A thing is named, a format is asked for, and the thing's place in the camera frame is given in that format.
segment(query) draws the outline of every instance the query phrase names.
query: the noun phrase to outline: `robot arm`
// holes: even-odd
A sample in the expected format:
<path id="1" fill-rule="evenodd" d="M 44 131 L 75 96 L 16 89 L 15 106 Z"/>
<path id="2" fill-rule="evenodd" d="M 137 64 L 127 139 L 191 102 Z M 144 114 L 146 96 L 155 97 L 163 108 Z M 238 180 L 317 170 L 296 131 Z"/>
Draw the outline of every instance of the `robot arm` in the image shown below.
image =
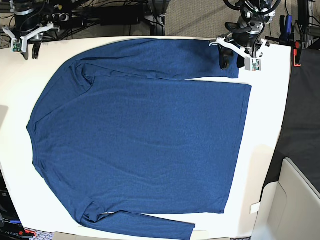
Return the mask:
<path id="1" fill-rule="evenodd" d="M 42 25 L 42 14 L 52 12 L 47 0 L 37 3 L 34 0 L 10 0 L 10 12 L 14 14 L 15 31 L 8 26 L 2 28 L 3 32 L 11 38 L 11 51 L 20 53 L 27 60 L 29 57 L 28 42 L 34 43 L 32 56 L 38 58 L 40 44 L 44 32 L 55 28 L 52 22 Z"/>
<path id="2" fill-rule="evenodd" d="M 223 1 L 232 10 L 240 11 L 240 17 L 237 23 L 226 22 L 229 32 L 211 40 L 210 45 L 233 50 L 243 58 L 246 70 L 261 71 L 263 50 L 270 44 L 259 38 L 273 20 L 281 0 L 276 0 L 273 6 L 272 0 L 239 0 L 235 5 L 228 0 Z"/>

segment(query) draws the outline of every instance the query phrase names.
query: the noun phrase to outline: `black cable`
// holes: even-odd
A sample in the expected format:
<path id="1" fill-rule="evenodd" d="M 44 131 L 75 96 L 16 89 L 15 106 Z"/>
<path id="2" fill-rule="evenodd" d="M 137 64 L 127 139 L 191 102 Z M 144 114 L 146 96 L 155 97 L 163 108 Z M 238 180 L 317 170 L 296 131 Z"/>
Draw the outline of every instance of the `black cable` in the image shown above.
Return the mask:
<path id="1" fill-rule="evenodd" d="M 152 16 L 153 16 L 154 19 L 156 20 L 157 24 L 160 25 L 160 26 L 162 26 L 162 27 L 164 27 L 164 26 L 159 22 L 158 18 L 155 16 L 155 14 L 154 14 L 154 12 L 152 11 L 152 8 L 151 8 L 151 6 L 150 6 L 150 4 L 149 4 L 148 1 L 146 2 L 146 6 L 148 7 L 148 9 L 150 9 L 150 11 L 151 11 L 151 13 L 152 13 Z"/>
<path id="2" fill-rule="evenodd" d="M 285 0 L 284 6 L 285 6 L 286 14 L 289 16 L 289 11 L 288 11 L 288 6 L 287 6 L 287 0 Z"/>
<path id="3" fill-rule="evenodd" d="M 130 6 L 132 1 L 129 1 L 129 2 L 128 1 L 129 0 L 125 0 L 123 6 L 126 6 L 126 5 Z M 129 36 L 131 36 L 131 25 L 129 25 Z"/>
<path id="4" fill-rule="evenodd" d="M 8 18 L 11 18 L 12 16 L 14 16 L 14 14 L 10 16 L 0 16 L 0 19 L 8 19 Z"/>
<path id="5" fill-rule="evenodd" d="M 259 38 L 261 37 L 261 35 L 264 33 L 265 28 L 266 28 L 265 21 L 262 19 L 261 16 L 258 16 L 258 17 L 260 18 L 260 20 L 261 20 L 262 23 L 263 23 L 263 29 L 262 29 L 261 32 L 258 34 L 258 37 L 255 39 L 254 44 L 253 44 L 253 57 L 254 57 L 254 58 L 257 57 L 256 46 L 257 46 L 258 39 L 259 39 Z"/>
<path id="6" fill-rule="evenodd" d="M 313 24 L 313 23 L 309 23 L 311 26 L 315 26 L 315 27 L 319 27 L 320 28 L 320 25 L 318 24 Z"/>
<path id="7" fill-rule="evenodd" d="M 31 18 L 39 15 L 39 14 L 44 10 L 45 5 L 46 5 L 46 1 L 47 1 L 47 0 L 43 0 L 42 8 L 40 9 L 40 11 L 38 11 L 36 14 L 28 17 L 26 20 L 24 20 L 24 22 L 23 22 L 23 23 L 21 24 L 21 26 L 20 26 L 20 31 L 19 31 L 20 33 L 21 33 L 21 31 L 22 31 L 22 27 L 24 26 L 24 24 L 25 24 L 29 19 L 31 19 Z"/>
<path id="8" fill-rule="evenodd" d="M 148 2 L 147 0 L 125 0 L 123 2 L 123 6 L 127 6 L 131 3 L 136 3 L 135 5 L 137 5 L 137 4 L 145 4 L 147 2 Z"/>
<path id="9" fill-rule="evenodd" d="M 153 9 L 154 9 L 154 14 L 155 14 L 155 16 L 157 17 L 157 19 L 158 19 L 158 10 L 157 10 L 157 8 L 156 8 L 156 0 L 152 0 L 152 4 L 153 4 Z"/>
<path id="10" fill-rule="evenodd" d="M 123 3 L 123 2 L 124 1 L 110 1 L 110 2 L 106 2 L 106 3 L 102 4 L 102 5 L 100 5 L 98 8 L 101 8 L 101 7 L 103 7 L 105 5 L 108 5 L 108 4 Z"/>
<path id="11" fill-rule="evenodd" d="M 12 20 L 15 18 L 15 16 L 12 16 L 12 18 L 10 19 L 10 22 L 9 22 L 9 29 L 10 29 L 10 26 L 11 26 L 11 22 Z"/>
<path id="12" fill-rule="evenodd" d="M 259 15 L 259 16 L 263 16 L 263 15 L 268 15 L 270 13 L 272 13 L 274 10 L 277 9 L 277 7 L 279 6 L 279 4 L 281 3 L 281 0 L 276 0 L 275 4 L 273 5 L 273 7 L 271 7 L 268 11 L 264 11 L 264 12 L 261 12 L 261 11 L 255 11 L 254 9 L 252 9 L 248 4 L 247 4 L 247 1 L 244 0 L 243 1 L 244 5 L 246 6 L 246 8 L 252 12 L 253 14 L 256 14 L 256 15 Z"/>
<path id="13" fill-rule="evenodd" d="M 315 18 L 314 16 L 309 16 L 309 19 L 310 19 L 310 18 L 313 18 L 314 20 L 317 21 L 318 24 L 320 24 L 320 21 L 319 21 L 317 18 Z"/>
<path id="14" fill-rule="evenodd" d="M 167 0 L 163 0 L 162 2 L 162 15 L 166 14 L 166 5 L 167 5 Z"/>
<path id="15" fill-rule="evenodd" d="M 146 19 L 146 18 L 144 18 L 144 20 L 146 20 L 146 21 L 149 22 L 149 23 L 157 24 L 157 25 L 160 25 L 161 27 L 164 27 L 164 26 L 163 26 L 161 23 L 159 23 L 159 22 L 150 21 L 149 19 Z"/>
<path id="16" fill-rule="evenodd" d="M 241 9 L 241 7 L 233 6 L 228 0 L 223 0 L 223 2 L 228 8 L 232 10 L 239 11 Z"/>
<path id="17" fill-rule="evenodd" d="M 66 37 L 67 33 L 68 33 L 68 30 L 65 30 L 63 33 L 61 33 L 61 34 L 58 36 L 58 38 L 57 38 L 56 40 L 57 40 L 57 41 L 63 40 L 63 39 Z"/>
<path id="18" fill-rule="evenodd" d="M 302 32 L 302 30 L 300 29 L 300 26 L 299 26 L 299 24 L 298 24 L 298 21 L 295 21 L 294 27 L 296 27 L 296 25 L 298 26 L 299 35 L 300 35 L 300 41 L 302 42 L 302 40 L 303 40 L 303 36 L 302 36 L 303 32 Z"/>
<path id="19" fill-rule="evenodd" d="M 79 14 L 79 13 L 77 13 L 77 12 L 72 12 L 72 15 L 75 15 L 75 16 L 77 16 L 77 17 L 79 17 L 79 18 L 85 19 L 85 20 L 87 20 L 88 22 L 92 22 L 92 23 L 96 23 L 96 22 L 97 22 L 97 21 L 90 20 L 90 19 L 86 18 L 84 15 Z"/>
<path id="20" fill-rule="evenodd" d="M 90 27 L 96 26 L 96 25 L 98 25 L 98 24 L 99 24 L 99 23 L 93 23 L 93 24 L 91 24 L 91 25 L 89 25 L 89 26 L 81 27 L 80 29 L 74 31 L 72 34 L 73 34 L 73 35 L 76 35 L 76 34 L 82 32 L 82 31 L 84 31 L 84 30 L 86 30 L 86 29 L 88 29 L 88 28 L 90 28 Z M 61 40 L 63 40 L 63 39 L 66 38 L 67 36 L 70 37 L 70 35 L 71 35 L 71 33 L 69 33 L 68 35 L 65 35 Z"/>

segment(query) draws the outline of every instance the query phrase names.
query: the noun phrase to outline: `cable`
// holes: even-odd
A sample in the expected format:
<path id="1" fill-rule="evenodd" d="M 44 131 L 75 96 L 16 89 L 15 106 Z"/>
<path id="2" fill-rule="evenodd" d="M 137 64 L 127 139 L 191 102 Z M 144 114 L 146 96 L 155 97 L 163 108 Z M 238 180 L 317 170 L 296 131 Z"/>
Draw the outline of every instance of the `cable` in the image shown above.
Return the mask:
<path id="1" fill-rule="evenodd" d="M 98 24 L 99 24 L 99 23 L 93 23 L 93 24 L 91 24 L 91 25 L 89 25 L 89 26 L 85 26 L 85 27 L 79 28 L 78 30 L 73 31 L 72 33 L 68 33 L 67 35 L 65 35 L 65 36 L 64 36 L 62 39 L 60 39 L 60 40 L 63 40 L 63 39 L 65 39 L 66 37 L 70 37 L 70 35 L 76 35 L 76 34 L 82 32 L 82 31 L 84 31 L 84 30 L 86 30 L 86 29 L 88 29 L 88 28 L 90 28 L 90 27 L 96 26 L 96 25 L 98 25 Z"/>
<path id="2" fill-rule="evenodd" d="M 147 2 L 148 2 L 147 0 L 125 0 L 124 3 L 123 3 L 123 6 L 126 6 L 126 5 L 131 4 L 131 3 L 145 4 Z"/>
<path id="3" fill-rule="evenodd" d="M 233 6 L 228 0 L 223 0 L 223 2 L 228 8 L 232 10 L 239 11 L 241 9 L 240 7 Z"/>
<path id="4" fill-rule="evenodd" d="M 313 18 L 314 20 L 317 21 L 318 24 L 320 24 L 320 21 L 319 21 L 316 17 L 314 17 L 314 16 L 309 16 L 309 19 L 310 19 L 310 18 Z"/>
<path id="5" fill-rule="evenodd" d="M 153 4 L 153 8 L 154 8 L 154 13 L 155 13 L 155 16 L 158 17 L 158 10 L 157 10 L 157 7 L 156 7 L 156 0 L 152 0 L 152 4 Z"/>
<path id="6" fill-rule="evenodd" d="M 88 5 L 84 6 L 87 2 L 82 3 L 79 7 L 82 7 L 83 9 L 88 8 L 95 0 L 92 0 Z"/>
<path id="7" fill-rule="evenodd" d="M 47 1 L 47 0 L 43 0 L 42 8 L 40 9 L 40 11 L 38 11 L 36 14 L 28 17 L 26 20 L 24 20 L 24 22 L 23 22 L 23 23 L 21 24 L 21 26 L 20 26 L 20 31 L 19 31 L 20 33 L 21 33 L 21 31 L 22 31 L 22 27 L 24 26 L 24 24 L 25 24 L 29 19 L 31 19 L 31 18 L 39 15 L 39 14 L 44 10 L 45 5 L 46 5 L 46 1 Z"/>
<path id="8" fill-rule="evenodd" d="M 102 8 L 103 6 L 108 5 L 108 4 L 123 3 L 123 2 L 124 1 L 110 1 L 110 2 L 106 2 L 102 5 L 100 5 L 98 8 Z"/>
<path id="9" fill-rule="evenodd" d="M 165 26 L 163 26 L 161 23 L 158 23 L 158 22 L 155 22 L 155 21 L 150 21 L 149 19 L 146 19 L 146 18 L 144 18 L 144 20 L 146 20 L 147 22 L 149 22 L 149 23 L 152 23 L 152 24 L 158 24 L 158 25 L 160 25 L 161 27 L 165 27 Z"/>
<path id="10" fill-rule="evenodd" d="M 254 44 L 253 44 L 253 57 L 254 57 L 254 58 L 257 57 L 256 46 L 257 46 L 258 39 L 259 39 L 259 38 L 261 37 L 261 35 L 264 33 L 265 28 L 266 28 L 266 24 L 265 24 L 264 20 L 262 19 L 262 17 L 259 16 L 259 18 L 260 18 L 260 20 L 261 20 L 262 23 L 263 23 L 263 29 L 262 29 L 261 32 L 258 34 L 258 37 L 255 39 Z"/>
<path id="11" fill-rule="evenodd" d="M 288 11 L 288 6 L 287 6 L 287 0 L 285 0 L 284 6 L 285 6 L 286 14 L 289 16 L 289 11 Z"/>
<path id="12" fill-rule="evenodd" d="M 15 16 L 12 16 L 12 18 L 10 19 L 10 22 L 9 22 L 9 29 L 10 29 L 10 26 L 11 26 L 11 22 L 12 20 L 15 18 Z"/>
<path id="13" fill-rule="evenodd" d="M 313 24 L 313 23 L 309 23 L 311 26 L 315 26 L 315 27 L 319 27 L 320 28 L 320 25 L 318 24 Z"/>
<path id="14" fill-rule="evenodd" d="M 156 20 L 157 24 L 160 25 L 160 26 L 162 26 L 162 27 L 164 27 L 164 26 L 159 22 L 158 18 L 154 15 L 154 12 L 152 11 L 152 7 L 150 6 L 150 3 L 149 3 L 149 2 L 146 3 L 146 6 L 150 9 L 151 14 L 152 14 L 152 16 L 154 17 L 154 19 Z"/>
<path id="15" fill-rule="evenodd" d="M 90 19 L 86 18 L 85 16 L 83 16 L 82 14 L 79 14 L 77 12 L 72 12 L 71 14 L 75 15 L 75 16 L 77 16 L 79 18 L 85 19 L 85 20 L 87 20 L 88 22 L 91 22 L 91 23 L 96 23 L 97 22 L 97 21 L 90 20 Z"/>
<path id="16" fill-rule="evenodd" d="M 300 35 L 300 41 L 302 42 L 303 36 L 302 36 L 302 30 L 300 29 L 300 26 L 298 24 L 298 21 L 295 21 L 294 27 L 296 27 L 296 25 L 298 26 L 298 30 L 299 30 L 299 35 Z"/>
<path id="17" fill-rule="evenodd" d="M 264 15 L 268 15 L 270 13 L 272 13 L 274 10 L 277 9 L 277 7 L 279 6 L 279 4 L 281 3 L 281 0 L 276 0 L 275 4 L 273 5 L 272 8 L 270 8 L 268 11 L 264 11 L 264 12 L 261 12 L 261 11 L 255 11 L 253 10 L 247 3 L 246 0 L 243 1 L 244 5 L 246 6 L 246 8 L 252 12 L 253 14 L 256 14 L 256 15 L 259 15 L 259 16 L 264 16 Z"/>
<path id="18" fill-rule="evenodd" d="M 8 18 L 11 18 L 12 16 L 14 16 L 14 14 L 10 16 L 0 16 L 0 19 L 8 19 Z"/>

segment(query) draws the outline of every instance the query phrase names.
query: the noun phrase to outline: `blue long-sleeve shirt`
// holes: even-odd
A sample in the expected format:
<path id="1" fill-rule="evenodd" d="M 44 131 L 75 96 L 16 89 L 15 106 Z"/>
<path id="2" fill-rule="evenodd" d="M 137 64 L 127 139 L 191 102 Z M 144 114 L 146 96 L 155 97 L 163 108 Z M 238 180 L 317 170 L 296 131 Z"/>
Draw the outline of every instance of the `blue long-sleeve shirt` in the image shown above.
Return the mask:
<path id="1" fill-rule="evenodd" d="M 223 213 L 251 87 L 200 40 L 136 39 L 64 63 L 27 130 L 33 164 L 88 228 L 187 240 L 193 223 L 144 214 Z"/>

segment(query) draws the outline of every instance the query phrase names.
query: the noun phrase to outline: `beige carpet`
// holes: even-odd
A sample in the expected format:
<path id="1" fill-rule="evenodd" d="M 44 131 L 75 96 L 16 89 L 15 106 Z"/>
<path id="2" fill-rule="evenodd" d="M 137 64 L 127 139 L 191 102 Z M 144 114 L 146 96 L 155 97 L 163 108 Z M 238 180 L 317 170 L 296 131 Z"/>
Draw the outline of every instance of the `beige carpet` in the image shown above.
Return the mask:
<path id="1" fill-rule="evenodd" d="M 287 0 L 289 14 L 293 20 L 298 19 L 297 0 Z M 280 15 L 286 15 L 285 0 L 276 9 L 276 16 L 273 18 L 271 31 L 273 37 L 280 36 Z M 172 0 L 169 4 L 166 15 L 167 36 L 188 36 L 215 38 L 218 35 L 227 33 L 225 22 L 236 23 L 240 13 L 228 8 L 222 0 Z M 270 26 L 267 26 L 265 33 L 270 35 Z"/>

